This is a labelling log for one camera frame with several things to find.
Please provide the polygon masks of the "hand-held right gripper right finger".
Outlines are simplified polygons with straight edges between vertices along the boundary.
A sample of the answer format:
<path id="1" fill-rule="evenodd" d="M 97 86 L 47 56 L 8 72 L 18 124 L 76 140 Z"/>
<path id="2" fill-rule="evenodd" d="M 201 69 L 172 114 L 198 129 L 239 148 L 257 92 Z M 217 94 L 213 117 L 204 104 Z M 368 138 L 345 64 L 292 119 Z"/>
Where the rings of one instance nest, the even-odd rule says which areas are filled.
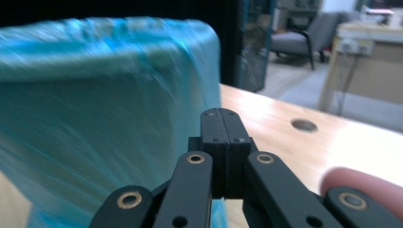
<path id="1" fill-rule="evenodd" d="M 228 139 L 225 161 L 225 197 L 240 200 L 243 197 L 244 165 L 255 146 L 236 112 L 224 109 L 222 117 Z"/>

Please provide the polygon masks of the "light wooden desk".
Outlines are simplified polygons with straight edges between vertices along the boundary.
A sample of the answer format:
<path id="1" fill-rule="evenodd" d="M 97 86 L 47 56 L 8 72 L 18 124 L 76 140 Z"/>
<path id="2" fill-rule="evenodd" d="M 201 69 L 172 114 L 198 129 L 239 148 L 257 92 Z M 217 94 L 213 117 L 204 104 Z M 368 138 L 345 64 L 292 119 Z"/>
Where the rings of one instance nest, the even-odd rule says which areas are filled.
<path id="1" fill-rule="evenodd" d="M 342 39 L 372 40 L 373 53 L 340 53 Z M 337 27 L 318 109 L 331 110 L 347 94 L 403 105 L 403 26 L 355 21 Z"/>

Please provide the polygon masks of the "green plastic bucket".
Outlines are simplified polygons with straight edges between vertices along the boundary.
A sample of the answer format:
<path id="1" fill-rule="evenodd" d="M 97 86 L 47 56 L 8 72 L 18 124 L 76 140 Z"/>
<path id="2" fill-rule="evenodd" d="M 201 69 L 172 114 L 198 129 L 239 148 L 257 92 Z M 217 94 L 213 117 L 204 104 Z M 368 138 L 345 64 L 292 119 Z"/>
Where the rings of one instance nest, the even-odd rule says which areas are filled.
<path id="1" fill-rule="evenodd" d="M 0 80 L 0 171 L 31 202 L 29 228 L 87 228 L 106 197 L 172 175 L 200 115 L 220 105 L 211 57 L 137 63 L 130 74 Z"/>

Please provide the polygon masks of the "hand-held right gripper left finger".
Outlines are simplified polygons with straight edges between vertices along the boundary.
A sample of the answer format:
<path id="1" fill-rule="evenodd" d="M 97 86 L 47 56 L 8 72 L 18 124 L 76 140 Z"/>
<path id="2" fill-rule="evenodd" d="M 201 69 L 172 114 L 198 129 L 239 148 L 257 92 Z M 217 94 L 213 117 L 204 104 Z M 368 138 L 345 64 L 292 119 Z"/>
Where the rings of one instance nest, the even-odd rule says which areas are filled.
<path id="1" fill-rule="evenodd" d="M 225 192 L 225 147 L 226 141 L 222 130 L 222 116 L 218 108 L 212 108 L 201 114 L 201 134 L 190 137 L 188 151 L 202 151 L 213 159 L 212 197 L 221 199 Z"/>

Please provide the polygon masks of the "glass door cabinet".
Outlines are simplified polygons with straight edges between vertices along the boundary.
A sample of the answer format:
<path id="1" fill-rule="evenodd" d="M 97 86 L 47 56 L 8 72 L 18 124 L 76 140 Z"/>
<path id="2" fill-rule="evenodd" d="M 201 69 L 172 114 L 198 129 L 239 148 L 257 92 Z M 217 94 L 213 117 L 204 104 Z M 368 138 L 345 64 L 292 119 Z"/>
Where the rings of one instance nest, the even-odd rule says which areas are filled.
<path id="1" fill-rule="evenodd" d="M 273 14 L 277 0 L 244 0 L 238 86 L 248 91 L 264 88 Z"/>

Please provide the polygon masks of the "blue plastic bag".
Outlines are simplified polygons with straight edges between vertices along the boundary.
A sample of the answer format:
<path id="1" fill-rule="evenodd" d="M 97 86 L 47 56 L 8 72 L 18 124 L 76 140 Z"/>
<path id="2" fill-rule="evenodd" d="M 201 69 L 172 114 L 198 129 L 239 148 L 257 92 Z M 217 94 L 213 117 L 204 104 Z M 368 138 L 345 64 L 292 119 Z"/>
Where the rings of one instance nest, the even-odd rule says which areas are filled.
<path id="1" fill-rule="evenodd" d="M 0 80 L 28 82 L 130 74 L 137 63 L 211 57 L 216 32 L 198 20 L 149 17 L 46 21 L 0 28 Z"/>

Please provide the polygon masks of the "white power strip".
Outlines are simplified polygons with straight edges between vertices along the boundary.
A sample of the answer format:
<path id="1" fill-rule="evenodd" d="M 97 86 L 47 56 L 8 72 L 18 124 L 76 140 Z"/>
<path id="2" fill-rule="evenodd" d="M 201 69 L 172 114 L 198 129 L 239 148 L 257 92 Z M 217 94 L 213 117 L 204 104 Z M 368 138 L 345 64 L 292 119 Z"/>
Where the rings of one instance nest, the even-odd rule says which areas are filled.
<path id="1" fill-rule="evenodd" d="M 374 41 L 342 39 L 337 47 L 337 51 L 345 54 L 370 56 L 374 50 Z"/>

